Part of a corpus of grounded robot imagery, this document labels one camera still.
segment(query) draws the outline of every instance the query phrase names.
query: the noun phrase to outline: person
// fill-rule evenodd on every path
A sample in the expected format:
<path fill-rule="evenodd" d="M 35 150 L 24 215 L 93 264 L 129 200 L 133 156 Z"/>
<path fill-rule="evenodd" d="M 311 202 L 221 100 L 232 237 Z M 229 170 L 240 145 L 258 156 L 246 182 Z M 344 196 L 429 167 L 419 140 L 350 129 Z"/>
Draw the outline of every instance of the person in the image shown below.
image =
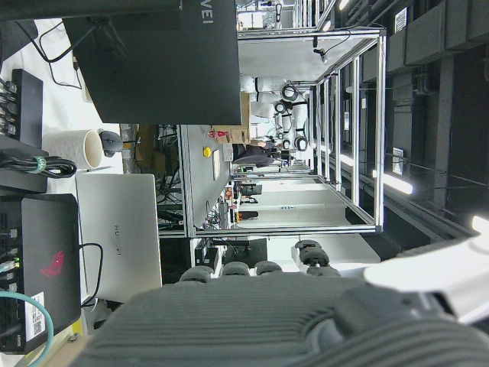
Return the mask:
<path fill-rule="evenodd" d="M 270 149 L 274 147 L 271 141 L 251 140 L 250 144 L 233 144 L 233 164 L 256 164 L 258 168 L 270 166 L 274 158 Z"/>

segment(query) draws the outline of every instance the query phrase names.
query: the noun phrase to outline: computer mouse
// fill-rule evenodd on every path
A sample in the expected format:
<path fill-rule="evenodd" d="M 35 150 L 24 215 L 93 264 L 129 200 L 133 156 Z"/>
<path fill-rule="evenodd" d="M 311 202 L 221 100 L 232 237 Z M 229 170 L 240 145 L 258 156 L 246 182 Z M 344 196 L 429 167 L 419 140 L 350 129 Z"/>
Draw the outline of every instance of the computer mouse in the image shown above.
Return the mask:
<path fill-rule="evenodd" d="M 122 139 L 118 134 L 104 130 L 99 136 L 106 157 L 113 157 L 115 152 L 122 151 Z"/>

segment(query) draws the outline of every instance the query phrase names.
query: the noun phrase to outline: cable tie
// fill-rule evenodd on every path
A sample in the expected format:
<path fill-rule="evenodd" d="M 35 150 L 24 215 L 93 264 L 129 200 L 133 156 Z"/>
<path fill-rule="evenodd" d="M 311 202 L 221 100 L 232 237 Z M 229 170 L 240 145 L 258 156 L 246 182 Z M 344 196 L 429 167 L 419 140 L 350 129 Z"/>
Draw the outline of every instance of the cable tie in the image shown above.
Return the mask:
<path fill-rule="evenodd" d="M 38 155 L 33 156 L 37 161 L 37 168 L 32 171 L 28 171 L 29 174 L 40 174 L 41 172 L 44 172 L 46 170 L 46 159 L 44 157 L 40 157 Z"/>

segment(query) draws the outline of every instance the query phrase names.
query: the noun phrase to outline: red logo sticker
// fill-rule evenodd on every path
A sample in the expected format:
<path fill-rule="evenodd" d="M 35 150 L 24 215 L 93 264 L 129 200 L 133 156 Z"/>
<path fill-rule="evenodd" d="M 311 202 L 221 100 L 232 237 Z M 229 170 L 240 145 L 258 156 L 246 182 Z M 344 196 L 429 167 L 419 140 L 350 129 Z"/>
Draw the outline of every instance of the red logo sticker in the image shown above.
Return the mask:
<path fill-rule="evenodd" d="M 64 264 L 64 252 L 60 251 L 55 256 L 53 256 L 51 263 L 45 269 L 41 269 L 40 272 L 46 275 L 48 278 L 53 277 L 54 275 L 61 274 L 63 270 Z"/>

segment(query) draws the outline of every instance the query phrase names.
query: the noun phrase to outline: teal cable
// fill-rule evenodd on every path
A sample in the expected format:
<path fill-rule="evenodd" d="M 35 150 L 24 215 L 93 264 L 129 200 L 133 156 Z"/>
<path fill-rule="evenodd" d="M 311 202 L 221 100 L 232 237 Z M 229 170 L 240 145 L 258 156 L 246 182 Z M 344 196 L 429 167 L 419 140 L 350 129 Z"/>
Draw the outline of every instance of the teal cable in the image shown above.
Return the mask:
<path fill-rule="evenodd" d="M 43 360 L 47 357 L 47 354 L 49 353 L 51 346 L 53 345 L 54 325 L 53 325 L 53 319 L 51 319 L 51 315 L 47 312 L 47 310 L 44 308 L 42 304 L 37 302 L 35 299 L 26 296 L 25 294 L 0 291 L 0 298 L 14 298 L 15 300 L 22 300 L 24 302 L 27 302 L 28 304 L 32 304 L 44 315 L 44 317 L 46 317 L 46 324 L 47 324 L 46 345 L 44 346 L 44 350 L 40 354 L 39 358 L 37 358 L 34 362 L 32 362 L 29 365 L 29 367 L 39 366 L 40 363 L 43 362 Z"/>

